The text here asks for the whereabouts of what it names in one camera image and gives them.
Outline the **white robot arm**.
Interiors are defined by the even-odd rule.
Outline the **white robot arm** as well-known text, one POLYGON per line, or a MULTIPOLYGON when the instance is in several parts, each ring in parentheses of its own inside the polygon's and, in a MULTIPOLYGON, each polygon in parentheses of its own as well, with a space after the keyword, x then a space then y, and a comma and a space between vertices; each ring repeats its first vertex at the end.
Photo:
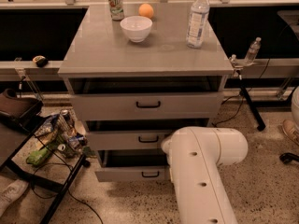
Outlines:
POLYGON ((161 143, 181 224, 237 224, 218 168, 243 161, 248 142, 236 129, 185 127, 161 143))

